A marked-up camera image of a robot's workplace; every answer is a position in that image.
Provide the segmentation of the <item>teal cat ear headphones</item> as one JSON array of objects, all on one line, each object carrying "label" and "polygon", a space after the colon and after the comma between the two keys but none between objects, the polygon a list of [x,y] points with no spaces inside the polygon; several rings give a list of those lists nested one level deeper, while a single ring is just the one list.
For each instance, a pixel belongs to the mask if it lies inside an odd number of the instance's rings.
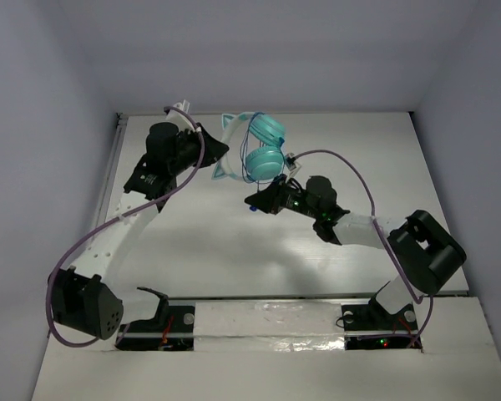
[{"label": "teal cat ear headphones", "polygon": [[245,183],[261,183],[275,179],[284,170],[282,146],[285,143],[285,127],[263,112],[222,114],[220,142],[229,144],[233,134],[247,123],[240,144],[241,172],[236,173],[225,154],[217,162],[212,180],[231,178]]}]

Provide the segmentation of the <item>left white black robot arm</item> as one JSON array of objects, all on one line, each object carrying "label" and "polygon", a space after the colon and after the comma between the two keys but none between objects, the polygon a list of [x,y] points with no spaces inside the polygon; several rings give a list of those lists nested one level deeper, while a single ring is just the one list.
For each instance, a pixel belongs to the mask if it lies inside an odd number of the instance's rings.
[{"label": "left white black robot arm", "polygon": [[124,304],[106,282],[124,263],[146,226],[163,210],[167,200],[185,187],[178,176],[216,164],[229,146],[202,126],[182,129],[161,122],[149,129],[145,152],[124,184],[114,216],[78,241],[85,250],[73,262],[67,251],[48,278],[46,313],[51,333],[70,346],[57,325],[107,340],[119,329]]}]

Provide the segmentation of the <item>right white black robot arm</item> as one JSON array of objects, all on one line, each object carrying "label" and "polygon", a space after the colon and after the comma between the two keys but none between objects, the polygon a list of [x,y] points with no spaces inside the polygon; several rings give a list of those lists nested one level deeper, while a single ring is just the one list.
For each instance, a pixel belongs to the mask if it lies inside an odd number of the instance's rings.
[{"label": "right white black robot arm", "polygon": [[337,204],[337,192],[324,176],[298,185],[280,175],[245,203],[266,214],[289,210],[312,218],[314,232],[326,243],[388,254],[397,277],[368,303],[343,308],[343,326],[350,331],[393,330],[415,300],[437,295],[467,260],[465,250],[429,212],[416,210],[397,221],[354,213]]}]

